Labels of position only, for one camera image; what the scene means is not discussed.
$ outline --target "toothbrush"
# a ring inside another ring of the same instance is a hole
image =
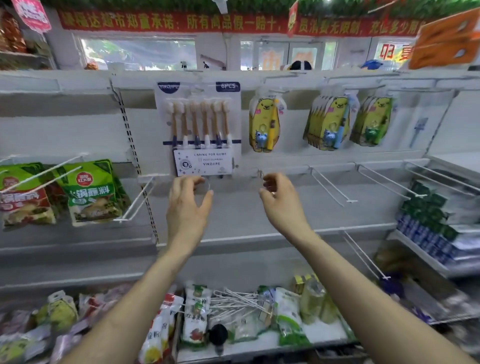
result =
[[[232,135],[230,134],[230,129],[228,128],[228,113],[230,112],[230,100],[222,101],[222,112],[223,112],[223,121],[225,123],[225,132],[227,133],[227,145],[231,146]]]
[[[213,132],[215,133],[215,144],[217,148],[221,148],[222,134],[220,133],[220,130],[218,128],[218,119],[216,113],[222,111],[222,102],[214,100],[211,106],[213,111]]]
[[[211,144],[210,144],[210,134],[208,132],[208,118],[207,118],[208,102],[207,101],[204,100],[200,103],[200,111],[202,112],[202,123],[204,125],[205,147],[209,148]]]
[[[197,124],[197,110],[198,110],[198,102],[195,100],[190,100],[190,112],[192,113],[193,119],[193,135],[195,137],[195,149],[200,149],[200,136],[198,134],[198,124]]]
[[[345,122],[347,121],[348,113],[350,112],[350,96],[347,96],[347,104],[345,105],[345,110],[343,111],[343,116],[342,120],[340,122],[340,126],[338,127],[338,130],[336,132],[336,139],[333,144],[334,149],[339,149],[340,144],[342,144],[342,138],[343,138],[343,131],[345,129]]]
[[[183,134],[183,147],[188,147],[188,126],[187,126],[187,110],[185,109],[184,101],[181,100],[176,103],[177,111],[181,114],[181,133]]]
[[[177,143],[177,118],[175,117],[175,113],[177,111],[175,110],[175,103],[167,102],[166,109],[170,114],[172,114],[172,132],[173,132],[172,146],[176,148],[178,143]]]
[[[276,106],[278,104],[278,99],[274,99],[274,104],[272,106],[272,116],[270,117],[270,129],[268,129],[267,134],[267,148],[268,150],[273,150],[274,146],[274,135],[275,135],[275,119],[274,115],[276,112]]]

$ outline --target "blue toy figure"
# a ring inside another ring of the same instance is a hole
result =
[[[333,146],[336,140],[336,133],[325,129],[324,131],[324,146]]]
[[[265,148],[266,145],[267,145],[267,134],[256,131],[255,132],[255,141],[257,142],[257,147],[258,148]]]

